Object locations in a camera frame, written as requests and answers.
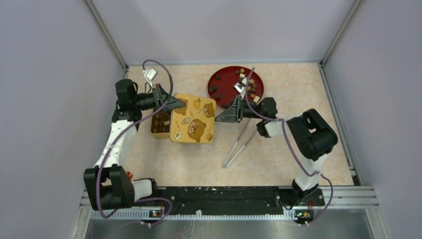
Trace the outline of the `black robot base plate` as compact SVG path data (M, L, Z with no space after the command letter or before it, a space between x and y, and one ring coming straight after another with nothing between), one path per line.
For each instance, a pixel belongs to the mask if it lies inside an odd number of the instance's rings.
M316 208L325 206L326 197L317 189L303 196L292 187L159 187L147 197L147 202L135 200L127 205L172 205L171 215L192 215L200 210L205 216L258 216L280 215L288 209Z

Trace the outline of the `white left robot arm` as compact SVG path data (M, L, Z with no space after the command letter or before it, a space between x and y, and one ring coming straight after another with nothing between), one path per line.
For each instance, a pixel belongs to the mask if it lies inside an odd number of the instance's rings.
M139 199L148 206L159 201L154 179L132 181L123 166L139 125L145 120L142 111L170 112L187 103L171 96L160 84L150 93L138 93L137 89L131 79L116 82L117 101L106 146L95 165L84 171L85 188L95 211L131 208Z

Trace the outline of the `red round tray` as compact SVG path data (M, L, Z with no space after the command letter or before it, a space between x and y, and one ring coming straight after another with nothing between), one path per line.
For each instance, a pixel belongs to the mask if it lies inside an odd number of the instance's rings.
M236 74L236 70L243 68L244 73ZM234 85L246 78L251 70L243 66L228 66L217 70L209 79L207 85L207 91L209 97L216 101L216 104L221 109L226 109L232 100L238 95L238 92L234 89ZM221 80L217 80L215 77L221 76ZM262 97L264 94L264 83L257 73L252 73L251 78L247 87L247 95L250 101L256 96Z

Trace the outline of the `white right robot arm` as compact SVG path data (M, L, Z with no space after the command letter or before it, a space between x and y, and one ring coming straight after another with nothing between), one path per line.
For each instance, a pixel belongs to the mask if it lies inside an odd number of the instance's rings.
M260 136L272 138L282 135L301 169L292 182L292 199L298 205L305 205L318 188L322 165L337 145L338 136L315 109L288 120L278 118L277 113L277 104L272 97L252 104L237 96L215 120L238 123L244 118L259 119L256 128Z

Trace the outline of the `gold box lid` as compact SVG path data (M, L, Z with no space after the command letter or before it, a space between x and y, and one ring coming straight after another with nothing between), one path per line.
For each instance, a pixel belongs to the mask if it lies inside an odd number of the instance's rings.
M183 93L177 93L175 98L185 106L171 112L170 140L176 143L212 143L215 100Z

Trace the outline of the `steel serving tongs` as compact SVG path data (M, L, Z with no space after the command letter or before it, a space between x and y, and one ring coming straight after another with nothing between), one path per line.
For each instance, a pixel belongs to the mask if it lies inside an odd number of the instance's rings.
M240 134L235 139L235 142L226 156L222 167L228 168L246 149L246 147L252 142L253 138L257 134L255 128L253 128L253 120L249 120L242 128Z

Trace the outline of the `gold chocolate box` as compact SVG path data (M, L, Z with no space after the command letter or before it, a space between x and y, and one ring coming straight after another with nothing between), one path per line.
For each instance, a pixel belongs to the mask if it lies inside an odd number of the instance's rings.
M152 117L150 132L155 139L170 137L172 111L160 111Z

